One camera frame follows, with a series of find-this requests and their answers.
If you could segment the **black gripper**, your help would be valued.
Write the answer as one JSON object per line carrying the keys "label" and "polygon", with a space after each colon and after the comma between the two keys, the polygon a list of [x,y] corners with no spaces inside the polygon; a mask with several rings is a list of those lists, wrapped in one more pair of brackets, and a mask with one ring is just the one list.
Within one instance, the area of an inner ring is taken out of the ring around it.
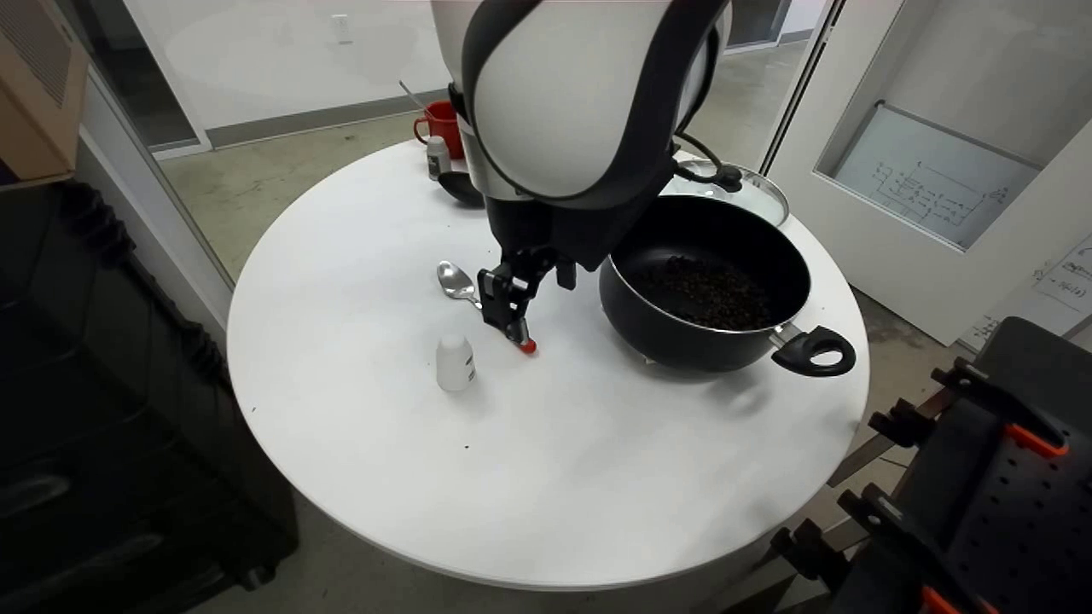
{"label": "black gripper", "polygon": [[485,324],[503,331],[515,347],[530,347],[524,309],[543,277],[554,274],[562,289],[573,289],[577,268],[605,259],[605,237],[573,223],[533,218],[493,226],[493,237],[500,247],[500,266],[513,277],[497,289],[493,268],[476,268],[476,309]]}

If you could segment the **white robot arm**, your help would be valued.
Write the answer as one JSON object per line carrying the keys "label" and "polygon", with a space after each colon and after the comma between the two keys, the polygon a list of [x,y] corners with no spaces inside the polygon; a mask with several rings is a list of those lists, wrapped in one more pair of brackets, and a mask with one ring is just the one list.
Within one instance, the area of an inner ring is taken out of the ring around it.
{"label": "white robot arm", "polygon": [[732,0],[425,0],[469,183],[500,250],[481,316],[530,347],[547,274],[573,289],[674,173]]}

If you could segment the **black perforated robot base table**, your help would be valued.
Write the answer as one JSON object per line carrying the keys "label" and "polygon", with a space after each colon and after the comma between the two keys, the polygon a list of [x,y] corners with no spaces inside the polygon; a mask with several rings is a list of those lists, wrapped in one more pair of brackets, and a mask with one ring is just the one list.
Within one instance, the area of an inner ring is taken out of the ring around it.
{"label": "black perforated robot base table", "polygon": [[1092,352],[1007,316],[932,380],[870,418],[914,448],[905,482],[839,493],[864,548],[800,523],[773,554],[824,614],[1092,614]]}

